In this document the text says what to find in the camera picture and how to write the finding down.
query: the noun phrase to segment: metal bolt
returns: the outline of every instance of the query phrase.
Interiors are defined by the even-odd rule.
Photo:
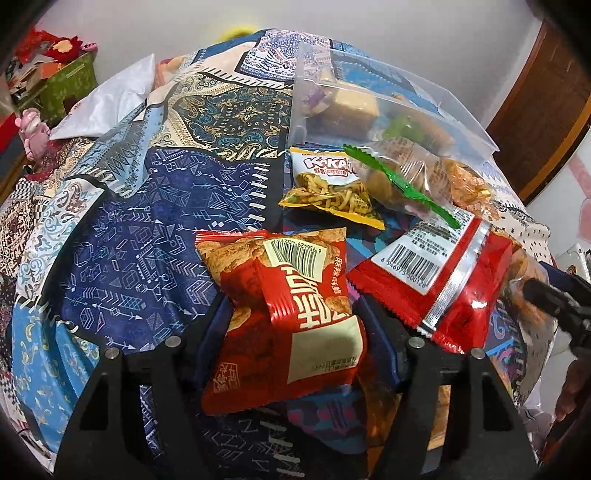
[[[476,360],[484,360],[486,358],[486,352],[482,348],[473,348],[470,350],[470,354]]]
[[[410,337],[408,339],[408,345],[411,348],[416,348],[416,349],[423,348],[425,346],[425,340],[423,340],[420,337]]]
[[[173,335],[171,337],[168,337],[165,341],[164,344],[169,347],[169,348],[176,348],[181,344],[181,337],[178,337],[176,335]]]
[[[111,348],[108,348],[107,350],[105,350],[105,356],[109,360],[113,360],[113,359],[117,358],[118,355],[119,355],[119,349],[117,347],[112,346]]]

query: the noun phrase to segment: green plastic clip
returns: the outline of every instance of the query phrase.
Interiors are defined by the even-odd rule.
[[[419,192],[415,187],[413,187],[409,182],[404,180],[402,176],[396,173],[391,168],[386,167],[383,165],[377,158],[372,157],[367,152],[364,152],[360,148],[352,147],[351,145],[343,145],[343,151],[354,158],[355,160],[359,160],[364,165],[367,165],[374,170],[379,170],[384,172],[387,176],[388,180],[394,183],[400,190],[402,190],[402,195],[408,199],[417,200],[418,202],[424,203],[427,205],[433,212],[438,214],[441,218],[443,218],[447,224],[455,229],[461,227],[460,222],[445,208],[435,203],[431,198],[425,195],[422,192]]]

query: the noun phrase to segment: yellow snack bag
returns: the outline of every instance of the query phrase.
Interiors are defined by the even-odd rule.
[[[310,207],[384,230],[365,186],[344,152],[313,152],[292,147],[296,187],[279,202],[284,207]]]

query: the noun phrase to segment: stuffed toy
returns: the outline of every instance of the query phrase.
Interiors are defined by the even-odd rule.
[[[60,63],[70,63],[78,58],[82,41],[78,36],[74,38],[60,38],[49,50],[45,52],[47,57],[57,60]]]
[[[43,161],[43,155],[49,142],[49,127],[41,121],[41,113],[36,108],[27,108],[22,118],[17,118],[14,124],[18,127],[18,135],[25,145],[25,155],[37,164]]]

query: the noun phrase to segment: finger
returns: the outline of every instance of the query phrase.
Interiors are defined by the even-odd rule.
[[[567,415],[574,412],[575,408],[576,403],[574,402],[574,396],[562,392],[556,402],[556,419],[558,421],[564,420]]]
[[[570,364],[569,369],[566,372],[563,391],[567,391],[570,394],[578,393],[582,390],[590,374],[590,362],[586,362],[581,359],[575,360]]]

